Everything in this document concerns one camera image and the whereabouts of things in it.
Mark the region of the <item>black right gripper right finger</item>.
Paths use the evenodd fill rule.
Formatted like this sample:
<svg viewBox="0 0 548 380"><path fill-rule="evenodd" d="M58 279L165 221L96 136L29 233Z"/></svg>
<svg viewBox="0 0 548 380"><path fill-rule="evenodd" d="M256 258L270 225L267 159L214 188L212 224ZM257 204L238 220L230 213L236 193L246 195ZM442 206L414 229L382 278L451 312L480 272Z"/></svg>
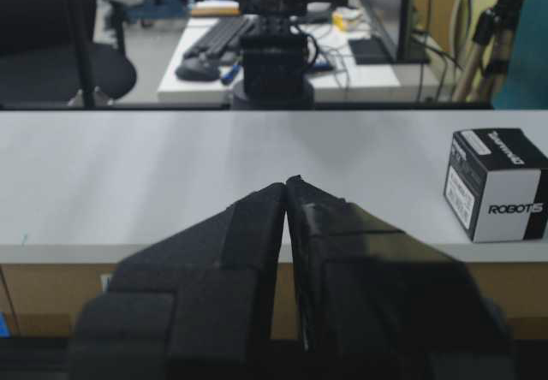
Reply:
<svg viewBox="0 0 548 380"><path fill-rule="evenodd" d="M286 188L317 378L517 378L504 315L463 262L299 176Z"/></svg>

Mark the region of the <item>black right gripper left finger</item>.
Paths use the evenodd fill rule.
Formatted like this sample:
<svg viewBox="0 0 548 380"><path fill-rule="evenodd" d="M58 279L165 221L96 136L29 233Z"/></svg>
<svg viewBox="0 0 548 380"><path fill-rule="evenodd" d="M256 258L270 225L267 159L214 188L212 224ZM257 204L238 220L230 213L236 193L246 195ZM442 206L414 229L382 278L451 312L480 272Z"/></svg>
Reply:
<svg viewBox="0 0 548 380"><path fill-rule="evenodd" d="M285 209L274 183L119 262L80 312L69 377L260 377Z"/></svg>

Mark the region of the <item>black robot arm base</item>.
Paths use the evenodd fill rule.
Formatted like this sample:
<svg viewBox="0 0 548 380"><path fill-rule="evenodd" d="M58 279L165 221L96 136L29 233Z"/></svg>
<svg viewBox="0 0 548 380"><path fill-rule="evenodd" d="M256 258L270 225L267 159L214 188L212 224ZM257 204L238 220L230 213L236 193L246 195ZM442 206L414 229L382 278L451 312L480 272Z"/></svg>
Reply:
<svg viewBox="0 0 548 380"><path fill-rule="evenodd" d="M310 110L314 90L309 36L294 32L291 18L307 13L310 0L238 0L255 17L254 31L240 39L243 75L231 95L234 110Z"/></svg>

